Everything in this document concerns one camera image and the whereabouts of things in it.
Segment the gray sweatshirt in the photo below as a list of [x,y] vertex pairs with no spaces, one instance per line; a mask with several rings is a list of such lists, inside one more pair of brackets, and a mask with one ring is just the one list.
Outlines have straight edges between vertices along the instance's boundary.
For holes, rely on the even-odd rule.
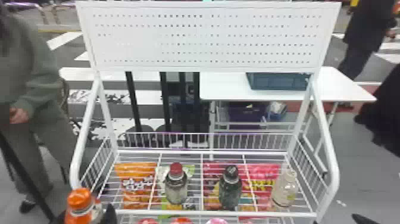
[[35,26],[17,15],[0,19],[11,37],[8,54],[0,54],[0,103],[10,102],[32,118],[41,105],[56,100],[60,91],[55,58]]

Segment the clear bottle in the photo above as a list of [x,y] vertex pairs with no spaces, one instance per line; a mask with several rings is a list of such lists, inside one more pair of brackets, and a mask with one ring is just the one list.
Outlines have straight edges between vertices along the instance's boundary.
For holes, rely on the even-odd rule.
[[173,163],[165,177],[165,196],[171,204],[182,204],[188,197],[188,176],[182,164]]
[[276,207],[288,208],[294,203],[299,190],[296,177],[297,173],[290,167],[285,168],[278,177],[271,193],[272,202]]
[[103,216],[101,202],[87,188],[71,191],[64,224],[99,224]]
[[220,178],[220,203],[224,209],[234,210],[239,205],[239,199],[242,195],[242,181],[239,177],[238,167],[229,165]]

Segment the pegboard panel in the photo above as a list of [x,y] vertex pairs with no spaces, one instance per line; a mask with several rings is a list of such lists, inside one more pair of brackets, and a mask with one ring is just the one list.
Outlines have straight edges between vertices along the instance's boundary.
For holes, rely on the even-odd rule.
[[92,67],[314,71],[334,2],[77,2]]

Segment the person in black clothing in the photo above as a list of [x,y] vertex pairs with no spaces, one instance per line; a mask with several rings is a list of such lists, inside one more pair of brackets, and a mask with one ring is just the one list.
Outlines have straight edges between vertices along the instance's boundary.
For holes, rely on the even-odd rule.
[[344,60],[337,68],[351,80],[362,71],[372,52],[379,50],[383,38],[395,27],[395,0],[360,0],[343,41],[348,44]]
[[400,64],[375,91],[377,101],[365,103],[354,121],[374,133],[373,142],[400,157]]

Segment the orange snack bag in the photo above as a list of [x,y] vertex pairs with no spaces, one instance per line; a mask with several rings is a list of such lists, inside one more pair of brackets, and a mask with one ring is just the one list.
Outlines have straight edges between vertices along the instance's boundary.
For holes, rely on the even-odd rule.
[[[121,178],[124,209],[147,209],[156,166],[151,162],[119,163],[114,166]],[[152,203],[160,202],[156,192],[154,196]]]

